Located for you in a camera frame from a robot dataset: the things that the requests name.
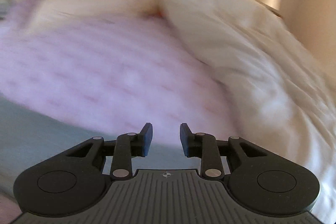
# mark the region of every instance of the pillow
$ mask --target pillow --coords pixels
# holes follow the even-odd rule
[[[105,13],[136,17],[157,12],[157,0],[43,0],[26,32],[36,33],[58,27],[72,19]]]

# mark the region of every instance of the beige wall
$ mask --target beige wall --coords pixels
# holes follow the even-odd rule
[[[336,76],[336,0],[283,0],[291,32]]]

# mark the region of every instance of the silver rivet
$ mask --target silver rivet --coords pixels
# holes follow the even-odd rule
[[[112,174],[117,178],[123,178],[128,176],[129,172],[126,169],[117,169]]]
[[[215,177],[219,177],[222,174],[222,172],[220,172],[218,169],[208,169],[205,171],[205,174],[208,177],[215,178]]]

